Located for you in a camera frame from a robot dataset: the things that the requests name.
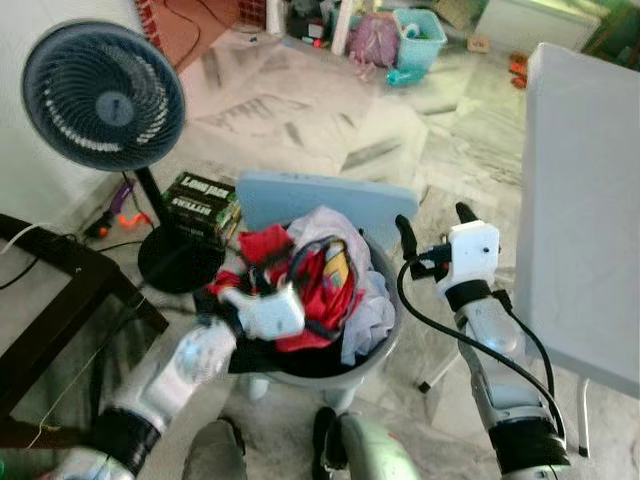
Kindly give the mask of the orange toy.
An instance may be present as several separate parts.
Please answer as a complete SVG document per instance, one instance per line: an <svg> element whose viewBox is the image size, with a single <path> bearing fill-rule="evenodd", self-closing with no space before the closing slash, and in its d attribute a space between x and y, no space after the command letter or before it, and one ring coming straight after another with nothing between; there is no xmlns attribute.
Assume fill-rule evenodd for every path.
<svg viewBox="0 0 640 480"><path fill-rule="evenodd" d="M517 90L525 90L529 83L529 56L524 52L512 52L508 56L508 72L512 74L511 83Z"/></svg>

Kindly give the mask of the grey folding table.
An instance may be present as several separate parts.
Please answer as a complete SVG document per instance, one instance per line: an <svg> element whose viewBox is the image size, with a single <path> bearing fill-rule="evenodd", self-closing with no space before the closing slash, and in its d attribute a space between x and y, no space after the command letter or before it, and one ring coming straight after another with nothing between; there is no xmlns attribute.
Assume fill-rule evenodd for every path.
<svg viewBox="0 0 640 480"><path fill-rule="evenodd" d="M577 453L588 389L640 392L639 74L554 44L529 60L517 315L575 372Z"/></svg>

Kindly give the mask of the white cabinet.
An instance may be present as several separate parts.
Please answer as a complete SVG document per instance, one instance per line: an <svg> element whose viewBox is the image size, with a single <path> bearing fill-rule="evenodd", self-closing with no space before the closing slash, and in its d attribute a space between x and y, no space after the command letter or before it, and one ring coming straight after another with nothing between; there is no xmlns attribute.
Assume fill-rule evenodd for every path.
<svg viewBox="0 0 640 480"><path fill-rule="evenodd" d="M580 51L602 23L602 14L577 0L488 0L475 33L500 51L531 52L539 44Z"/></svg>

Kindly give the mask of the purple orange hand tool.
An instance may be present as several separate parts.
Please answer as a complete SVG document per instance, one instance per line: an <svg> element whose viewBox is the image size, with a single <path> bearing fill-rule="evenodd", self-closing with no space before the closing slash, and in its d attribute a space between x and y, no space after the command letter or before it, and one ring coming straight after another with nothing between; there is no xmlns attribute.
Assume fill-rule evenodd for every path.
<svg viewBox="0 0 640 480"><path fill-rule="evenodd" d="M134 212L128 214L124 212L125 204L132 202ZM83 229L83 236L90 239L104 239L108 237L110 229L120 225L125 229L138 227L138 225L146 225L146 227L154 227L154 221L142 207L137 204L136 187L134 180L125 175L125 178L118 187L115 188L109 205L101 212L99 218L93 220L88 227Z"/></svg>

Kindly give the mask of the silver robot right leg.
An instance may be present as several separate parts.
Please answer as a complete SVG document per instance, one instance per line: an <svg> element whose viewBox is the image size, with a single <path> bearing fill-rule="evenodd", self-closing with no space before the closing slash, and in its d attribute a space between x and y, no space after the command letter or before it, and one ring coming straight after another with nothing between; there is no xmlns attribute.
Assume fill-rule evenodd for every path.
<svg viewBox="0 0 640 480"><path fill-rule="evenodd" d="M312 480L332 480L346 471L351 480L420 480L410 454L390 431L356 412L321 407L314 420Z"/></svg>

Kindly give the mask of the teal bottle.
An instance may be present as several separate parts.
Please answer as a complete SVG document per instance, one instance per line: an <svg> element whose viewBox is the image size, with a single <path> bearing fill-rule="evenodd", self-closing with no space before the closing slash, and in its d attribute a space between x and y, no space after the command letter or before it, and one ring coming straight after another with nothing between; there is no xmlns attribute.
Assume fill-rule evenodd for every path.
<svg viewBox="0 0 640 480"><path fill-rule="evenodd" d="M425 77L425 69L389 69L387 72L387 84L390 87L403 88L410 87L413 84L419 84Z"/></svg>

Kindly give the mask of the red garment with dark trim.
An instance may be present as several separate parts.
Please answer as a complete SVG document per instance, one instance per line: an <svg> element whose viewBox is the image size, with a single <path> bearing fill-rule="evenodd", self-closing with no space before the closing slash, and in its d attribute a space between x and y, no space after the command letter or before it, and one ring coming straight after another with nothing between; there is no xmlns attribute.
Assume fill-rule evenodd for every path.
<svg viewBox="0 0 640 480"><path fill-rule="evenodd" d="M280 225L238 234L237 256L206 291L233 307L247 337L280 352L338 342L364 292L348 244L337 236L303 242Z"/></svg>

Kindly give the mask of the grey plastic chair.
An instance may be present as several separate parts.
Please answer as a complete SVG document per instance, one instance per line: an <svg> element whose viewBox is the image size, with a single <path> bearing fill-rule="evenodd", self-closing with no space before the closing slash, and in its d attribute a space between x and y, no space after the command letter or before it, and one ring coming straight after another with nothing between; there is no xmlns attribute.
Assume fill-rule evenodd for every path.
<svg viewBox="0 0 640 480"><path fill-rule="evenodd" d="M325 206L346 216L353 227L364 233L372 266L384 275L390 301L396 307L393 328L387 339L372 349L370 356L361 364L340 374L311 378L289 370L247 372L239 375L238 380L244 396L253 403L260 402L271 385L282 384L314 390L326 406L339 413L347 411L361 385L383 370L385 361L398 346L403 333L407 312L397 293L397 266L390 260L388 252L401 238L394 220L398 216L413 218L419 210L419 201L410 189L387 183L303 173L243 170L236 180L236 188L244 227L248 229L285 225L316 207Z"/></svg>

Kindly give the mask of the teal plastic basket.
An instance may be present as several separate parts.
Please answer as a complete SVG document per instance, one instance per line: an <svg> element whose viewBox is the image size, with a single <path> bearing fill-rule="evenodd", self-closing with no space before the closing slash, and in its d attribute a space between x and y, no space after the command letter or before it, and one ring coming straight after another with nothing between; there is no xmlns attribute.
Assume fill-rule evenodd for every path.
<svg viewBox="0 0 640 480"><path fill-rule="evenodd" d="M401 29L396 69L428 72L447 44L447 35L438 15L417 8L397 8L393 14Z"/></svg>

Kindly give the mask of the green black printed carton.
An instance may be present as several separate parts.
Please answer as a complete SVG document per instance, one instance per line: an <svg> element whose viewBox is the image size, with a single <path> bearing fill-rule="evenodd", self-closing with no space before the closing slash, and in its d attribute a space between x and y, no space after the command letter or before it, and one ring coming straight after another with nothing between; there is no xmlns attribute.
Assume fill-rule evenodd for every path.
<svg viewBox="0 0 640 480"><path fill-rule="evenodd" d="M220 180L183 172L163 197L177 228L200 241L225 244L241 223L236 188Z"/></svg>

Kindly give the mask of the purple bag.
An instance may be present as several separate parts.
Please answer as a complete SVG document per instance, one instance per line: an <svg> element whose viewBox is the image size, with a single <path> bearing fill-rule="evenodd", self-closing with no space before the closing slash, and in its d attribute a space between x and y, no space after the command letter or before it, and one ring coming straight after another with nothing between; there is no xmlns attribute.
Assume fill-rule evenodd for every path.
<svg viewBox="0 0 640 480"><path fill-rule="evenodd" d="M393 68L398 55L401 26L396 15L374 12L364 15L348 41L348 59L367 67Z"/></svg>

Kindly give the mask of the dark blue standing fan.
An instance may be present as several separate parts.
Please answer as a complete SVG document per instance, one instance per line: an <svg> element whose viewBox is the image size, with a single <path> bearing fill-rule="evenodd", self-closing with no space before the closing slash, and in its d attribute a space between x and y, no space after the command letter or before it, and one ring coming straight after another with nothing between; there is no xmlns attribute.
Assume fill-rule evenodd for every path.
<svg viewBox="0 0 640 480"><path fill-rule="evenodd" d="M52 150L101 172L133 172L154 209L155 228L138 253L146 284L187 293L214 280L224 248L179 228L150 170L186 122L182 83L163 52L119 24L68 23L32 47L20 92L29 122Z"/></svg>

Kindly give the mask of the silver robot left leg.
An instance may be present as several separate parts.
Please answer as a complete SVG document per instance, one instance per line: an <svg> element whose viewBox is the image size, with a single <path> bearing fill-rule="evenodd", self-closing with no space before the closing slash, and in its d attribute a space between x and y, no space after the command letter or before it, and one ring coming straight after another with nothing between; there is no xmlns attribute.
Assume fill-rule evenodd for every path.
<svg viewBox="0 0 640 480"><path fill-rule="evenodd" d="M248 480L241 430L228 417L201 428L189 444L182 480Z"/></svg>

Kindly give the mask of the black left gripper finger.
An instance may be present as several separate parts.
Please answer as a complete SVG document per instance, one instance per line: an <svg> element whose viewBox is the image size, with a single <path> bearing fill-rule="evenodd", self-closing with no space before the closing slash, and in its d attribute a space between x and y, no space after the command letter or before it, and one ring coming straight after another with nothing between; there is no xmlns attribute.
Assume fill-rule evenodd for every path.
<svg viewBox="0 0 640 480"><path fill-rule="evenodd" d="M228 303L250 303L253 300L248 271L218 270L207 285L207 292Z"/></svg>

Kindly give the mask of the black side table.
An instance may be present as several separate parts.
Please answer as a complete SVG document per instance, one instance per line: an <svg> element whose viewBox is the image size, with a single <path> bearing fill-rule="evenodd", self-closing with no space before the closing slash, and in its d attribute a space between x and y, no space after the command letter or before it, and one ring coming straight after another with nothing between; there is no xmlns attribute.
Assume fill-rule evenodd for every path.
<svg viewBox="0 0 640 480"><path fill-rule="evenodd" d="M110 297L129 307L127 319L164 332L168 323L105 253L0 212L0 247L36 261L23 282L0 280L0 449L61 449L77 444L79 428L51 428L12 412L70 340Z"/></svg>

